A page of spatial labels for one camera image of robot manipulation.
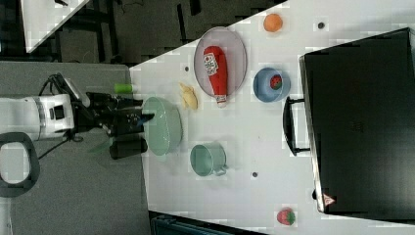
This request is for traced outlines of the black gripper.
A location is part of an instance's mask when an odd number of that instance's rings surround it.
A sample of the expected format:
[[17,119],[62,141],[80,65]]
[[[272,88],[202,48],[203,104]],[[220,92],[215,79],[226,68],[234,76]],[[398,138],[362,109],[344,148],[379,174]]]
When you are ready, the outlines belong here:
[[103,127],[110,136],[136,134],[144,131],[143,124],[154,114],[143,114],[142,100],[113,96],[107,93],[87,92],[94,125]]

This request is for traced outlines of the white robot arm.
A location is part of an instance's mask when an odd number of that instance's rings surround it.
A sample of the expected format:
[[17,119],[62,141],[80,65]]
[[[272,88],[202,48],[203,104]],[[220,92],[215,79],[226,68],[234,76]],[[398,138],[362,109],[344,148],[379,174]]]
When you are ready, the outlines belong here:
[[140,100],[104,93],[58,94],[1,100],[1,196],[16,198],[33,188],[40,175],[36,141],[72,141],[81,132],[104,128],[111,137],[136,134],[153,114]]

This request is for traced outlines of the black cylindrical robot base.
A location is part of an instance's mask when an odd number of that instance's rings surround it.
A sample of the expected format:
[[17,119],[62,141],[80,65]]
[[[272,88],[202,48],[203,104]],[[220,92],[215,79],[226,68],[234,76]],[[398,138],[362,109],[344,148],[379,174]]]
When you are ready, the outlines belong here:
[[132,140],[115,140],[110,146],[110,155],[114,160],[119,160],[140,155],[147,150],[146,140],[141,137]]

